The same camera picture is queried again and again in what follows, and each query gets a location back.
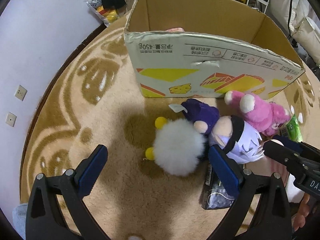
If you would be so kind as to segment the green tissue pack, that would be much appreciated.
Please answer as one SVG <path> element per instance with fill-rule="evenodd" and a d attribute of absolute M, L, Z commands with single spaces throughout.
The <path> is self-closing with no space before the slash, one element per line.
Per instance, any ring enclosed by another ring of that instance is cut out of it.
<path fill-rule="evenodd" d="M 303 141 L 302 133 L 299 127 L 299 122 L 295 114 L 291 116 L 291 119 L 286 124 L 281 126 L 280 134 L 281 136 L 286 137 L 287 139 L 290 139 L 295 142 Z"/>

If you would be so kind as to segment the pink bear plush keychain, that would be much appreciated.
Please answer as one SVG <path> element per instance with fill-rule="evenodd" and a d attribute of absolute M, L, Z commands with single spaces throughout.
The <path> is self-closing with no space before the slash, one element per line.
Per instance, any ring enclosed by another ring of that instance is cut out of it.
<path fill-rule="evenodd" d="M 283 106 L 275 102 L 267 102 L 255 94 L 231 90 L 225 94 L 224 101 L 266 137 L 277 134 L 281 126 L 291 119 L 290 112 Z"/>

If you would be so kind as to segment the black tissue pack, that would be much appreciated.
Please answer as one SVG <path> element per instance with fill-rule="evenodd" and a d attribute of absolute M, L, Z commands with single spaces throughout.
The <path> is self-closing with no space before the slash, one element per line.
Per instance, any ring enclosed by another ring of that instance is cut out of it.
<path fill-rule="evenodd" d="M 214 172 L 212 165 L 208 164 L 206 179 L 201 193 L 201 206 L 204 210 L 226 209 L 231 207 L 234 197 L 230 196 Z"/>

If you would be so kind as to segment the purple haired plush doll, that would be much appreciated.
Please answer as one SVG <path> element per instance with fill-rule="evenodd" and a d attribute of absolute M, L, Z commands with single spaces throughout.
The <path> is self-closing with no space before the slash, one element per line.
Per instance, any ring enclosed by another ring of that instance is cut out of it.
<path fill-rule="evenodd" d="M 193 127 L 208 138 L 209 146 L 219 146 L 238 164 L 255 162 L 264 156 L 260 133 L 241 117 L 220 116 L 216 107 L 196 99 L 169 107 L 175 113 L 183 113 Z"/>

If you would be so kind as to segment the white fluffy pompom plush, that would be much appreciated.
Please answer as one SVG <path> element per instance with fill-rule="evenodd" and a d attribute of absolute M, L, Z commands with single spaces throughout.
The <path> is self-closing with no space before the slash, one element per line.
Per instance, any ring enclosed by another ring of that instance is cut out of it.
<path fill-rule="evenodd" d="M 173 176 L 186 177 L 193 173 L 205 155 L 207 140 L 186 119 L 155 120 L 156 136 L 145 151 L 145 158 Z"/>

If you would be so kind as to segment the pink swirl roll plush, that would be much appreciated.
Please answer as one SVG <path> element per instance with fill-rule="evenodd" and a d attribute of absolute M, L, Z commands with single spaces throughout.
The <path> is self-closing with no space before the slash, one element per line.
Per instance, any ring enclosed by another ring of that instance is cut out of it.
<path fill-rule="evenodd" d="M 170 28 L 170 29 L 167 29 L 168 32 L 184 32 L 184 29 L 183 28 L 180 28 L 180 27 L 177 27 L 177 28 Z"/>

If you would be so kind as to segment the beige patterned rug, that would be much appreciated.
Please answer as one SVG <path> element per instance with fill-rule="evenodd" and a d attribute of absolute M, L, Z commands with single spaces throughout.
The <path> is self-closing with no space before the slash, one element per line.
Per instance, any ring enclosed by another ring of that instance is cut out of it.
<path fill-rule="evenodd" d="M 97 145 L 108 160 L 77 219 L 89 239 L 206 239 L 225 210 L 204 210 L 199 197 L 205 166 L 187 178 L 165 174 L 142 159 L 152 142 L 151 123 L 173 117 L 169 99 L 146 99 L 124 44 L 122 17 L 99 34 L 63 71 L 39 114 L 22 169 L 21 199 L 31 203 L 27 239 L 71 239 L 79 233 L 63 196 L 49 178 L 69 181 Z"/>

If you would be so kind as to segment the white rolling cart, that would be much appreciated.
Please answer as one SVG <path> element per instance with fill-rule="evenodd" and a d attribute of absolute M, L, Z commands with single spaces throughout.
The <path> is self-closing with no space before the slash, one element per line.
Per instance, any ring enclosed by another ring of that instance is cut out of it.
<path fill-rule="evenodd" d="M 266 13 L 270 0 L 247 0 L 246 4 L 254 10 Z"/>

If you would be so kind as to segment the open cardboard box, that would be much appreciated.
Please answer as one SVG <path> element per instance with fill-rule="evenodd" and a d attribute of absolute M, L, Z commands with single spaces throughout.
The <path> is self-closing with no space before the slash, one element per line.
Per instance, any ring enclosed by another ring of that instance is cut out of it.
<path fill-rule="evenodd" d="M 124 41 L 146 98 L 270 99 L 305 71 L 281 29 L 234 0 L 135 0 Z"/>

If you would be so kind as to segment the snack bags on floor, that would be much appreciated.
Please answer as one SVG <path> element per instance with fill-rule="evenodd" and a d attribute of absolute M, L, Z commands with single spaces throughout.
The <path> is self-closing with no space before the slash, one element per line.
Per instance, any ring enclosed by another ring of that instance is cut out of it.
<path fill-rule="evenodd" d="M 127 12 L 126 6 L 119 9 L 115 9 L 114 7 L 105 8 L 102 4 L 102 0 L 85 0 L 85 3 L 106 27 L 118 20 Z"/>

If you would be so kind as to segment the lower wall outlet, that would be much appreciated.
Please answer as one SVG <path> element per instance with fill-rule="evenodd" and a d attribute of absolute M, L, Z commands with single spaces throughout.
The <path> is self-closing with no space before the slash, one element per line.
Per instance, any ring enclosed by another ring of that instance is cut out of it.
<path fill-rule="evenodd" d="M 7 125 L 9 125 L 10 127 L 14 127 L 15 126 L 15 122 L 16 122 L 17 116 L 12 114 L 11 112 L 7 113 L 7 117 L 5 120 L 5 123 Z"/>

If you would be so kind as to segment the wall outlet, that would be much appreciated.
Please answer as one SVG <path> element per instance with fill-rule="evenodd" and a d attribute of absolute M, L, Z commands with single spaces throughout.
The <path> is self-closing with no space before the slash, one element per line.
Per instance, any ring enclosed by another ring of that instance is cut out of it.
<path fill-rule="evenodd" d="M 15 122 L 16 122 L 17 116 L 12 114 L 11 112 L 7 113 L 7 117 L 5 120 L 5 123 L 7 125 L 9 125 L 10 127 L 14 127 L 15 126 Z"/>
<path fill-rule="evenodd" d="M 16 92 L 15 92 L 15 97 L 17 99 L 23 101 L 26 94 L 27 94 L 27 90 L 22 85 L 19 85 Z"/>

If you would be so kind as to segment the upper wall outlet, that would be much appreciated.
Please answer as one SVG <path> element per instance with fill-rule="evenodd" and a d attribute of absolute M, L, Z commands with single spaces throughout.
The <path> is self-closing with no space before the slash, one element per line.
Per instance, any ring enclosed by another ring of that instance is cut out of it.
<path fill-rule="evenodd" d="M 23 101 L 26 94 L 27 94 L 27 90 L 22 85 L 19 85 L 16 92 L 15 92 L 15 97 L 17 99 Z"/>

